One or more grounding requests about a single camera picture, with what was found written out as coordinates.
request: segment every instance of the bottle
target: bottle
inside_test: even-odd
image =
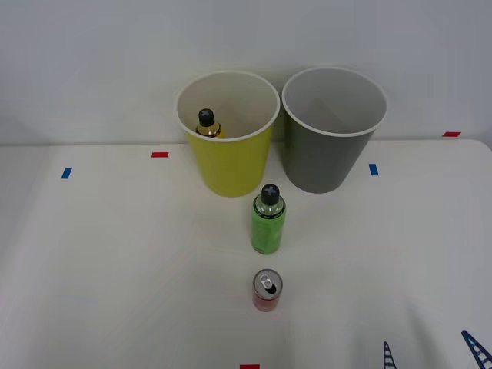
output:
[[[273,254],[280,246],[285,221],[285,201],[274,184],[266,184],[253,201],[251,243],[261,254]]]
[[[210,109],[201,109],[198,112],[198,125],[196,132],[199,135],[210,138],[224,138],[224,131],[218,121],[215,121],[214,112]]]

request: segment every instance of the red can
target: red can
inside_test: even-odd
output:
[[[272,311],[284,287],[282,278],[276,271],[263,269],[253,278],[253,304],[259,311]]]

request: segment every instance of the white wall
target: white wall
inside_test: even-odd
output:
[[[490,0],[3,0],[0,143],[174,142],[180,87],[222,68],[281,87],[317,64],[380,82],[378,137],[492,144]]]

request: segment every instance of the yellow bottle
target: yellow bottle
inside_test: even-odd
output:
[[[196,132],[210,138],[224,138],[224,130],[218,121],[215,121],[214,112],[210,109],[201,109],[198,113]]]

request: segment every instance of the black bottle cap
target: black bottle cap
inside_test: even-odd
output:
[[[274,184],[266,184],[261,189],[261,202],[265,205],[275,205],[280,198],[280,190]]]
[[[214,112],[210,109],[201,109],[198,113],[198,121],[204,127],[210,127],[215,123]]]

